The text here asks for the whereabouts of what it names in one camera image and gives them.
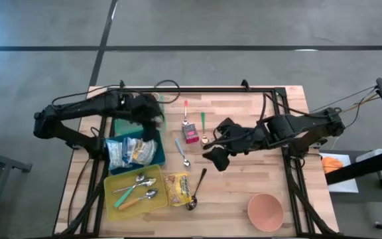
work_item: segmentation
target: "black stripe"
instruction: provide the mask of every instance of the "black stripe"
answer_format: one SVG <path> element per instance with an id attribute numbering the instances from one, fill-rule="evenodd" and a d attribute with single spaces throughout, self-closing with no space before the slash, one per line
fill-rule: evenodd
<path id="1" fill-rule="evenodd" d="M 0 46 L 0 51 L 93 51 L 99 46 Z"/>
<path id="2" fill-rule="evenodd" d="M 118 0 L 112 0 L 110 4 L 109 14 L 107 16 L 107 20 L 105 21 L 105 27 L 103 31 L 103 36 L 101 38 L 101 42 L 99 44 L 97 58 L 95 59 L 94 68 L 92 69 L 90 86 L 95 86 L 97 84 L 99 70 L 103 62 L 104 48 L 107 45 L 107 40 L 109 38 L 110 28 L 111 28 L 111 24 L 113 23 L 114 12 L 116 10 L 117 1 Z"/>
<path id="3" fill-rule="evenodd" d="M 206 52 L 206 51 L 368 51 L 382 50 L 382 45 L 377 46 L 0 46 L 0 51 L 94 51 L 98 50 L 100 58 L 105 51 L 109 52 Z"/>
<path id="4" fill-rule="evenodd" d="M 282 50 L 382 50 L 378 46 L 107 46 L 105 51 L 117 52 L 169 52 L 169 51 L 282 51 Z"/>

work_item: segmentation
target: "yellow plastic basket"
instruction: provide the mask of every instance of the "yellow plastic basket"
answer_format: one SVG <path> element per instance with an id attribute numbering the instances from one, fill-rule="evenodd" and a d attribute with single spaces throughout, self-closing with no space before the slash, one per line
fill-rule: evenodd
<path id="1" fill-rule="evenodd" d="M 152 188 L 159 190 L 157 196 L 152 199 L 143 199 L 129 208 L 119 210 L 114 207 L 114 204 L 119 200 L 126 190 L 113 193 L 116 189 L 122 189 L 134 185 L 135 178 L 138 174 L 144 173 L 146 177 L 152 177 L 156 179 L 156 182 L 150 186 L 138 186 L 133 189 L 131 194 L 127 197 L 124 203 L 129 202 L 138 197 L 142 197 L 145 193 Z M 160 166 L 151 165 L 143 167 L 134 171 L 129 171 L 119 175 L 114 175 L 104 179 L 104 191 L 105 191 L 105 207 L 107 209 L 107 216 L 110 221 L 118 221 L 135 216 L 144 212 L 161 208 L 167 205 L 166 189 L 164 187 L 164 180 L 160 170 Z"/>

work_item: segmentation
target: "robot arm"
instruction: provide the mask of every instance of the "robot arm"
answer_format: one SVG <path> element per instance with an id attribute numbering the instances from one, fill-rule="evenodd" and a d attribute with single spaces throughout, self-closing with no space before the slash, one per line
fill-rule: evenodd
<path id="1" fill-rule="evenodd" d="M 154 139 L 156 126 L 163 119 L 159 103 L 151 94 L 133 96 L 123 88 L 111 89 L 87 100 L 70 104 L 50 104 L 43 111 L 34 114 L 33 134 L 41 139 L 57 137 L 70 147 L 81 146 L 91 157 L 105 152 L 103 138 L 89 137 L 63 125 L 63 120 L 100 115 L 121 118 L 143 126 L 143 140 Z"/>
<path id="2" fill-rule="evenodd" d="M 274 149 L 284 145 L 288 146 L 290 156 L 302 158 L 313 143 L 324 137 L 343 133 L 344 124 L 338 113 L 337 109 L 327 108 L 303 116 L 272 116 L 259 120 L 254 128 L 241 127 L 227 118 L 216 128 L 222 136 L 203 148 L 209 149 L 215 145 L 221 147 L 214 147 L 203 154 L 203 157 L 213 161 L 219 171 L 224 171 L 229 165 L 229 155 L 248 154 L 251 151 Z"/>

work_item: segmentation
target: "teal bin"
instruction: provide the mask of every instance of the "teal bin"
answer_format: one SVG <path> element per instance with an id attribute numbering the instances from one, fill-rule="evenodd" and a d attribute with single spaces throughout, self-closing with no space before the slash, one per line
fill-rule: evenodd
<path id="1" fill-rule="evenodd" d="M 126 137 L 130 137 L 130 138 L 133 138 L 133 139 L 141 139 L 142 138 L 142 134 L 143 134 L 143 131 L 140 130 L 140 131 L 135 131 L 135 132 L 132 132 L 132 133 L 127 133 L 125 135 L 121 135 L 121 136 L 117 136 L 117 137 L 112 137 L 112 138 L 109 138 L 109 139 L 110 140 L 114 140 L 114 141 L 123 142 L 123 139 L 126 138 Z M 163 145 L 162 145 L 162 139 L 160 137 L 160 132 L 159 131 L 157 131 L 155 141 L 157 142 L 157 150 L 156 150 L 156 153 L 155 153 L 154 158 L 151 161 L 150 165 L 154 165 L 154 164 L 164 165 L 164 162 L 166 161 L 166 158 L 164 157 L 164 150 L 163 150 Z M 110 170 L 110 173 L 112 175 L 118 175 L 120 173 L 128 172 L 128 171 L 135 170 L 135 169 L 140 169 L 140 168 L 144 167 L 144 165 L 140 165 L 140 164 L 137 164 L 137 163 L 131 163 L 131 165 L 132 165 L 132 167 L 130 167 L 130 168 L 117 168 L 117 169 Z"/>

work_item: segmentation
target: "orange handle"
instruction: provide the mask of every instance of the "orange handle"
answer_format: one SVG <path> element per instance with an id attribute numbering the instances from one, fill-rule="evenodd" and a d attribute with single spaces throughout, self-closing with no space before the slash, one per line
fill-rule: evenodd
<path id="1" fill-rule="evenodd" d="M 135 203 L 137 203 L 139 201 L 140 201 L 139 198 L 133 199 L 132 201 L 123 203 L 117 209 L 122 210 L 122 209 L 128 208 L 128 207 L 134 205 Z"/>

